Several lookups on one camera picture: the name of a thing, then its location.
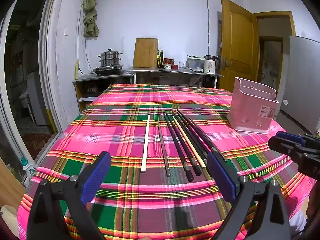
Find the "cream bamboo chopstick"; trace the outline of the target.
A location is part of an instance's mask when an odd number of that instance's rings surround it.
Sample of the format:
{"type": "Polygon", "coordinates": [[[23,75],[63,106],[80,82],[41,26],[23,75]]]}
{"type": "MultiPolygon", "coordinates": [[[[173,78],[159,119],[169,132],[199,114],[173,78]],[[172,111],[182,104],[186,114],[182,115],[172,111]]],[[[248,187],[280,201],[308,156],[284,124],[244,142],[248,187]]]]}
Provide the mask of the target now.
{"type": "Polygon", "coordinates": [[[203,161],[203,159],[200,157],[200,155],[197,153],[195,147],[193,146],[193,144],[191,143],[191,141],[189,140],[189,138],[187,137],[187,134],[184,132],[183,128],[181,127],[181,125],[179,124],[179,122],[176,120],[176,118],[174,116],[172,116],[176,126],[178,127],[178,129],[180,130],[180,132],[182,133],[184,139],[186,140],[187,144],[189,145],[190,149],[192,150],[195,158],[197,159],[199,165],[202,168],[206,168],[206,165],[203,161]]]}

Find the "grey metal chopstick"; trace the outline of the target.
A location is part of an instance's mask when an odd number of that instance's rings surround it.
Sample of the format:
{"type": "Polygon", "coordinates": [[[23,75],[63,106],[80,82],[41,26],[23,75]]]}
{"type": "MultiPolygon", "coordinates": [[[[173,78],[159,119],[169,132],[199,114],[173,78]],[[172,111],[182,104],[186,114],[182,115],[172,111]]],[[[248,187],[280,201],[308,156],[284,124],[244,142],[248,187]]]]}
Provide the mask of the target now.
{"type": "Polygon", "coordinates": [[[157,125],[158,125],[159,138],[160,138],[161,148],[162,148],[162,153],[163,153],[165,171],[166,171],[167,177],[170,177],[171,176],[170,166],[169,166],[167,152],[166,152],[165,145],[164,145],[164,140],[163,140],[162,130],[161,130],[161,126],[160,126],[160,121],[157,122],[157,125]]]}

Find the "white chopstick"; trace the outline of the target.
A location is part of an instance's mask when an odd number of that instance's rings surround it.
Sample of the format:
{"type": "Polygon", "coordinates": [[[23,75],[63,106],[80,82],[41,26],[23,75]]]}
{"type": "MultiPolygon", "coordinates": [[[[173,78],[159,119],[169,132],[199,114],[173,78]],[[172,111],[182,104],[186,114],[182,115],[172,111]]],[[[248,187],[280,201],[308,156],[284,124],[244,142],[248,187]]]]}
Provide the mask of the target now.
{"type": "Polygon", "coordinates": [[[149,126],[150,126],[150,116],[148,115],[148,119],[147,119],[147,123],[146,123],[146,130],[145,130],[145,138],[144,138],[142,165],[141,165],[141,169],[140,169],[140,171],[142,173],[146,172],[146,160],[147,160],[147,155],[148,155],[149,126]]]}

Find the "steel kitchen shelf table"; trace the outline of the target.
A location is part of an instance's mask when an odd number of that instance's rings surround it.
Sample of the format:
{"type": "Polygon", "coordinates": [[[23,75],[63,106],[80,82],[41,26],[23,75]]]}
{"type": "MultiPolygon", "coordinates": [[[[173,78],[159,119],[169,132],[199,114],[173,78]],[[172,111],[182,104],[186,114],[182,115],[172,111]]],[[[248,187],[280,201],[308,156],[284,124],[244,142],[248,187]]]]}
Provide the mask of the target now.
{"type": "Polygon", "coordinates": [[[220,74],[194,72],[191,69],[161,69],[130,67],[127,70],[133,75],[133,83],[149,85],[170,85],[188,87],[217,88],[220,74]]]}

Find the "pink utensil holder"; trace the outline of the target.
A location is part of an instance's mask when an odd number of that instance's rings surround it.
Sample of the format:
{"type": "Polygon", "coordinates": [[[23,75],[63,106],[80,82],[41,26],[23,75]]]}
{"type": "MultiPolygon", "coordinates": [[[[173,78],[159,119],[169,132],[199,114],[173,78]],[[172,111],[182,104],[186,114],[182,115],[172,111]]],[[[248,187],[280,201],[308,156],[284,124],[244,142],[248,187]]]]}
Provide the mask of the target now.
{"type": "Polygon", "coordinates": [[[240,77],[234,78],[234,90],[227,119],[241,132],[266,134],[278,101],[274,88],[240,77]]]}

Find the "white electric kettle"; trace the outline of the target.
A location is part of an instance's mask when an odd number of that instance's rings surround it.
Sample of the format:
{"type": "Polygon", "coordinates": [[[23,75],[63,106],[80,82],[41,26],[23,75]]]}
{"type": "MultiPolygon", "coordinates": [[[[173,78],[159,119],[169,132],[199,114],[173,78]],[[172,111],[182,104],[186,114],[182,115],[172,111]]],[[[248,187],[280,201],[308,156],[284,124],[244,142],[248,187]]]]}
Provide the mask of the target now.
{"type": "Polygon", "coordinates": [[[214,74],[215,73],[215,60],[207,60],[204,61],[204,73],[206,74],[214,74]]]}

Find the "clear plastic container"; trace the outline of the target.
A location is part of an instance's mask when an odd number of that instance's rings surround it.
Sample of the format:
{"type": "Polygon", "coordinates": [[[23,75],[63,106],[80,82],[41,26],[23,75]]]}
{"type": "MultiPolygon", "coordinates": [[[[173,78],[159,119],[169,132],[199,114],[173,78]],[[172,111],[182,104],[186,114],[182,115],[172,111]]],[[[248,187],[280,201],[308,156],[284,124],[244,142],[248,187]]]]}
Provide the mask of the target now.
{"type": "Polygon", "coordinates": [[[189,56],[186,61],[186,68],[189,68],[193,72],[203,73],[204,72],[205,59],[203,57],[189,56]]]}

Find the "yellow wooden door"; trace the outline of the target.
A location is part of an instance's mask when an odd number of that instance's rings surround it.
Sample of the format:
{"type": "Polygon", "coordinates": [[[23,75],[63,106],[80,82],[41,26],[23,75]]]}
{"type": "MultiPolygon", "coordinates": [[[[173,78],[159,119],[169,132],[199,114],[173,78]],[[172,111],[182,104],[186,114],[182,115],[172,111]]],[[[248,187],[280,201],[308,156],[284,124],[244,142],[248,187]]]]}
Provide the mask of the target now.
{"type": "Polygon", "coordinates": [[[232,92],[236,77],[255,81],[258,75],[257,18],[230,0],[221,0],[222,49],[219,88],[232,92]]]}

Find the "low wooden cabinet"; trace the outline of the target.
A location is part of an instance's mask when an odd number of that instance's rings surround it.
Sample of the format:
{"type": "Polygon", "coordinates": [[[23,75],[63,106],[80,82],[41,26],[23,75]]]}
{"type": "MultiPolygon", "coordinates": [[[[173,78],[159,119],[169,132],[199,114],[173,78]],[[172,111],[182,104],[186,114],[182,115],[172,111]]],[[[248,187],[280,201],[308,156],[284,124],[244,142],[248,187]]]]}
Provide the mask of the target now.
{"type": "Polygon", "coordinates": [[[121,71],[112,75],[88,74],[73,80],[79,111],[82,112],[97,99],[109,86],[115,84],[133,84],[134,74],[121,71]]]}

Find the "red lidded jar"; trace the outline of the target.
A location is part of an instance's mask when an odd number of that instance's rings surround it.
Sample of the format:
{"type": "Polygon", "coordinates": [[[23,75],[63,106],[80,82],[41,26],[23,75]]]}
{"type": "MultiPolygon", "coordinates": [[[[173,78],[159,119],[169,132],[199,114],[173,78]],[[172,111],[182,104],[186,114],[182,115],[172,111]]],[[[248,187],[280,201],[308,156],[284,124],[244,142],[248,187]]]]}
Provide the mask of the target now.
{"type": "Polygon", "coordinates": [[[171,59],[165,58],[165,59],[163,60],[163,68],[164,68],[164,69],[171,69],[171,68],[172,68],[171,59]]]}

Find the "dark oil bottle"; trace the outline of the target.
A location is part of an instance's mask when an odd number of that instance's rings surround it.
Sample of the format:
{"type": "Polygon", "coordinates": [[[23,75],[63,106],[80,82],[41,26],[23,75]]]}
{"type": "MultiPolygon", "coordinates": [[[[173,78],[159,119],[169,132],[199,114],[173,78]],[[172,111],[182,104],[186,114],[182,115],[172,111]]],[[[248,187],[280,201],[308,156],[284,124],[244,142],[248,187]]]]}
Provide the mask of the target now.
{"type": "Polygon", "coordinates": [[[160,68],[163,68],[163,59],[164,59],[164,55],[163,55],[163,50],[161,49],[160,50],[160,54],[159,54],[159,65],[160,65],[160,68]]]}

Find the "black induction cooker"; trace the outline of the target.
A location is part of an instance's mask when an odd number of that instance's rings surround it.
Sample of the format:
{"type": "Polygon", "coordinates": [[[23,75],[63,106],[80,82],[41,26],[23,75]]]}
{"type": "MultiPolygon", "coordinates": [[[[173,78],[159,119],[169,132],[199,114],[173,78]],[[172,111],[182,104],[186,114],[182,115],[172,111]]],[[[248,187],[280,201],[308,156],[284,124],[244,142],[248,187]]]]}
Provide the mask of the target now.
{"type": "Polygon", "coordinates": [[[104,66],[97,67],[93,69],[93,73],[97,75],[113,75],[118,74],[122,71],[123,65],[113,65],[113,66],[104,66]]]}

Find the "wooden cutting board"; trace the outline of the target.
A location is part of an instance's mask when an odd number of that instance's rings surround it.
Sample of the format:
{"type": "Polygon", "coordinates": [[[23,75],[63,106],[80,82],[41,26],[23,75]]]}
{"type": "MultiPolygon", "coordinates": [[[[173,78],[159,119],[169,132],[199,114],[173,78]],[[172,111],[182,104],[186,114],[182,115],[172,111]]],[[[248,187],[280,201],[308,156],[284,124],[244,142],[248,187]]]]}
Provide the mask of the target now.
{"type": "Polygon", "coordinates": [[[157,68],[157,38],[136,38],[133,67],[157,68]]]}

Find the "steel steamer pot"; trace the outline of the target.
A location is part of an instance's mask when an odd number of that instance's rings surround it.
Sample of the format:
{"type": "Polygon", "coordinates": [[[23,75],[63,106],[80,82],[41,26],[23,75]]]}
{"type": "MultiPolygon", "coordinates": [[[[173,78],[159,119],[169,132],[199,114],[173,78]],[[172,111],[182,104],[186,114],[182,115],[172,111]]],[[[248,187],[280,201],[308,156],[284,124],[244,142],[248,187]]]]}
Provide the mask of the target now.
{"type": "Polygon", "coordinates": [[[108,49],[108,51],[98,55],[98,57],[100,58],[100,65],[102,67],[116,66],[121,60],[120,55],[122,55],[122,53],[119,53],[118,51],[112,49],[108,49]]]}

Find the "green hanging cloth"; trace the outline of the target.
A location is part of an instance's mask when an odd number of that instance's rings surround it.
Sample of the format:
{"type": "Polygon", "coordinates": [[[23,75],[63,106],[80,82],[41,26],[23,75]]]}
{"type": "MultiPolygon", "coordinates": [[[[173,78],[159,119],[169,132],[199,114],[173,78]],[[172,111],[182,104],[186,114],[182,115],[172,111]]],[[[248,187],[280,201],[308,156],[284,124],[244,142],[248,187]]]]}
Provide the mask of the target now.
{"type": "Polygon", "coordinates": [[[99,35],[99,28],[96,24],[97,20],[97,10],[96,10],[97,0],[84,0],[84,37],[97,37],[99,35]]]}

